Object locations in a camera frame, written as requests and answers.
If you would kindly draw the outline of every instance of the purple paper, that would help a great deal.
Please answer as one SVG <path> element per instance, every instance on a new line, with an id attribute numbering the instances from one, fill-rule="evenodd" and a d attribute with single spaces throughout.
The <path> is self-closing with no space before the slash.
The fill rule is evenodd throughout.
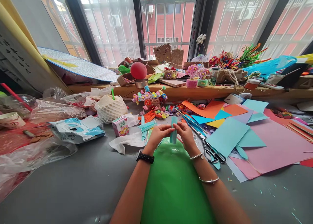
<path id="1" fill-rule="evenodd" d="M 232 118 L 236 119 L 237 121 L 240 121 L 241 123 L 247 124 L 247 122 L 249 121 L 250 117 L 253 114 L 253 110 L 247 109 L 247 113 L 238 115 L 238 116 L 233 116 Z"/>

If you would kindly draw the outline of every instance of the white flower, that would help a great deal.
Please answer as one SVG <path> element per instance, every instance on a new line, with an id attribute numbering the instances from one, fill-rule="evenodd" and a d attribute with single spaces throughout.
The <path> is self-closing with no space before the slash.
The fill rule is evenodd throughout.
<path id="1" fill-rule="evenodd" d="M 206 39 L 206 35 L 205 34 L 201 34 L 197 39 L 196 39 L 196 42 L 198 44 L 203 44 L 203 41 Z"/>

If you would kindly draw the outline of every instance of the red straw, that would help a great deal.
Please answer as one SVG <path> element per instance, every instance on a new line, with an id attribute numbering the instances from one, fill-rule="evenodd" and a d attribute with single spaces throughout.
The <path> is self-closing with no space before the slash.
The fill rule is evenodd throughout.
<path id="1" fill-rule="evenodd" d="M 5 88 L 13 97 L 16 98 L 16 100 L 18 100 L 21 104 L 24 105 L 24 107 L 26 107 L 30 112 L 32 111 L 32 109 L 30 108 L 30 106 L 28 104 L 26 104 L 23 99 L 21 99 L 16 93 L 13 92 L 13 90 L 10 89 L 10 87 L 8 87 L 5 83 L 1 83 L 1 85 L 3 86 L 3 88 Z"/>

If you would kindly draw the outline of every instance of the black smartwatch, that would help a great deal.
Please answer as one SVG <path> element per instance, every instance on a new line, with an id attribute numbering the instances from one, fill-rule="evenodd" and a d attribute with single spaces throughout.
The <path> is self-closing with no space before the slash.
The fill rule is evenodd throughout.
<path id="1" fill-rule="evenodd" d="M 149 155 L 143 154 L 143 153 L 142 153 L 142 149 L 139 150 L 139 152 L 138 152 L 138 154 L 137 154 L 137 157 L 136 157 L 136 161 L 138 161 L 138 160 L 140 160 L 140 159 L 142 159 L 142 160 L 144 160 L 144 161 L 147 161 L 147 162 L 150 163 L 150 164 L 153 164 L 153 162 L 154 162 L 154 157 L 151 157 L 151 156 L 149 156 Z"/>

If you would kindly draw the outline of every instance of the blue plastic bag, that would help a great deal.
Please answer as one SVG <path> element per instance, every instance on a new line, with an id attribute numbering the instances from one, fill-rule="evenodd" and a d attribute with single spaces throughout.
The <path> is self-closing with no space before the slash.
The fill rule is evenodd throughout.
<path id="1" fill-rule="evenodd" d="M 270 74 L 274 74 L 276 71 L 287 68 L 296 62 L 296 57 L 281 55 L 277 59 L 269 60 L 264 63 L 258 63 L 250 67 L 243 68 L 243 70 L 247 71 L 248 75 L 251 75 L 254 71 L 259 71 L 261 72 L 260 77 L 267 80 Z"/>

